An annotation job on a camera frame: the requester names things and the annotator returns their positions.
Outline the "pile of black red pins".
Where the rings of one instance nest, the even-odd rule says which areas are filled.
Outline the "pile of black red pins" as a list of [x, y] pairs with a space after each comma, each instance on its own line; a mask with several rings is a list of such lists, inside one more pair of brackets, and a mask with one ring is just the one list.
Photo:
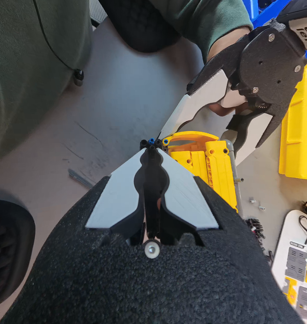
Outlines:
[[255, 234], [258, 240], [265, 239], [263, 226], [261, 225], [258, 219], [249, 218], [245, 220], [245, 222], [248, 225], [248, 227], [251, 229], [251, 231]]

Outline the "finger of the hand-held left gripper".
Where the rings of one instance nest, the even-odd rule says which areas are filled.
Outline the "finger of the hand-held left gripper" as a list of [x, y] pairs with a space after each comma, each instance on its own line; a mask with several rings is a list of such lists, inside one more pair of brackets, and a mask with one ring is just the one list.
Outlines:
[[211, 78], [200, 85], [193, 94], [185, 94], [162, 128], [159, 139], [165, 139], [176, 133], [183, 124], [193, 120], [206, 105], [217, 103], [227, 93], [228, 77], [219, 69]]
[[229, 140], [233, 144], [236, 166], [256, 149], [272, 119], [272, 115], [256, 111], [233, 115], [221, 140]]

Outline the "person's left forearm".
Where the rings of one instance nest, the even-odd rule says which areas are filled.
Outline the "person's left forearm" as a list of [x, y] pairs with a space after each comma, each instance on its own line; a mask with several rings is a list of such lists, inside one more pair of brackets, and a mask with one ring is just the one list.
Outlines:
[[151, 0], [162, 17], [201, 50], [204, 63], [216, 40], [237, 28], [253, 30], [241, 0]]

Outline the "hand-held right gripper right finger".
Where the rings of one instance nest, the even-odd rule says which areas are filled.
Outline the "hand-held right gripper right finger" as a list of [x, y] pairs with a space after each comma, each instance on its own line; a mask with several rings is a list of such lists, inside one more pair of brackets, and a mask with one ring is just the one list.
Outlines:
[[158, 148], [161, 167], [167, 175], [162, 204], [167, 212], [194, 230], [218, 229], [219, 225], [200, 191], [194, 175]]

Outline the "grey lego axle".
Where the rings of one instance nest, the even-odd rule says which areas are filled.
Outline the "grey lego axle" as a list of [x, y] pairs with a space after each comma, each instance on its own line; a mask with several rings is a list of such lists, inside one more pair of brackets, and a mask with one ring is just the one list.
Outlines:
[[75, 172], [72, 169], [68, 169], [68, 176], [77, 181], [79, 184], [83, 185], [85, 188], [87, 189], [91, 189], [94, 187], [94, 184], [90, 183], [88, 180], [84, 179], [83, 177], [81, 177], [77, 172]]

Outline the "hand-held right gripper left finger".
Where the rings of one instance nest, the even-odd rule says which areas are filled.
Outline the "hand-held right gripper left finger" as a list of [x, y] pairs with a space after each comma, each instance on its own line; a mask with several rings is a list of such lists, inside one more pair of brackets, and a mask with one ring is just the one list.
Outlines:
[[88, 229], [140, 230], [144, 220], [143, 148], [111, 173], [87, 223]]

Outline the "person's left hand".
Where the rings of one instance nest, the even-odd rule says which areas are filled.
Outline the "person's left hand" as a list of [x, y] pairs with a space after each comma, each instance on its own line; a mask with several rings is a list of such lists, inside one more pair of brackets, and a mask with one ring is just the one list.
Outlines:
[[[224, 36], [216, 40], [216, 42], [213, 43], [213, 45], [209, 50], [207, 61], [211, 60], [214, 56], [216, 56], [219, 52], [221, 52], [225, 48], [236, 43], [244, 35], [249, 34], [250, 31], [251, 30], [249, 27], [243, 26], [230, 31], [229, 33], [225, 34]], [[237, 107], [229, 107], [229, 108], [223, 107], [218, 103], [214, 103], [214, 104], [210, 104], [208, 107], [211, 111], [216, 113], [218, 116], [223, 117], [229, 115], [232, 111], [235, 111], [236, 114], [241, 114], [243, 111], [248, 109], [248, 103], [244, 102], [243, 104]]]

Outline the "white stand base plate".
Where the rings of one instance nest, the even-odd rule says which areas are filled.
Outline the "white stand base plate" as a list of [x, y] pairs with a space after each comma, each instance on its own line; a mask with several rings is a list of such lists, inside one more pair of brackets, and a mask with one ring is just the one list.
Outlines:
[[273, 277], [281, 291], [284, 284], [284, 271], [289, 243], [293, 241], [307, 246], [307, 243], [305, 243], [306, 240], [307, 215], [298, 210], [290, 211], [285, 216], [271, 267]]

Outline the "yellow bin with few pieces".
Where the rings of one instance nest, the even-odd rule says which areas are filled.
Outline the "yellow bin with few pieces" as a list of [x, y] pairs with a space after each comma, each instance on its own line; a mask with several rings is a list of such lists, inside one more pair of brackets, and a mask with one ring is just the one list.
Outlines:
[[307, 180], [307, 65], [281, 124], [279, 174]]

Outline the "person's green sweatshirt torso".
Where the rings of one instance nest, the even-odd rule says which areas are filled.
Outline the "person's green sweatshirt torso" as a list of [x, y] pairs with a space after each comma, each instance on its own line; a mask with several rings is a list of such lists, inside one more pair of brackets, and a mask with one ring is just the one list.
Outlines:
[[92, 32], [89, 1], [0, 0], [0, 159], [83, 70]]

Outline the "yellow and black lego model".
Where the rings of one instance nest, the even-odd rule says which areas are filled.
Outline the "yellow and black lego model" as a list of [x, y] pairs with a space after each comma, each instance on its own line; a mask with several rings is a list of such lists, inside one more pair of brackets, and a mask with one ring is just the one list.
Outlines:
[[[140, 149], [160, 148], [181, 164], [194, 176], [200, 177], [211, 189], [219, 194], [239, 215], [241, 215], [240, 179], [237, 175], [233, 144], [229, 140], [219, 140], [215, 135], [198, 131], [177, 132], [165, 139], [155, 139], [154, 145], [141, 140]], [[171, 245], [179, 234], [169, 234], [161, 224], [165, 223], [161, 209], [162, 192], [167, 177], [155, 166], [157, 158], [151, 156], [146, 170], [148, 180], [144, 184], [145, 212], [143, 241], [157, 239]]]

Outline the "large blue plastic bin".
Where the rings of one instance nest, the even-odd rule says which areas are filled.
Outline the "large blue plastic bin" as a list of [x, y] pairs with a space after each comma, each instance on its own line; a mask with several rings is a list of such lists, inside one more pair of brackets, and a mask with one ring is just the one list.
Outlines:
[[276, 0], [272, 4], [270, 4], [267, 8], [265, 8], [255, 19], [253, 19], [252, 23], [254, 28], [259, 26], [263, 26], [266, 22], [271, 20], [272, 18], [277, 18], [281, 10], [290, 2], [290, 0]]

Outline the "yellow grey sticker sheet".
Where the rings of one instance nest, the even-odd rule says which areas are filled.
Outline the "yellow grey sticker sheet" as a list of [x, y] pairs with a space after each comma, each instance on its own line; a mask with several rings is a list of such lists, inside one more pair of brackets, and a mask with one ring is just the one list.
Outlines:
[[284, 271], [282, 292], [307, 323], [307, 246], [291, 241]]

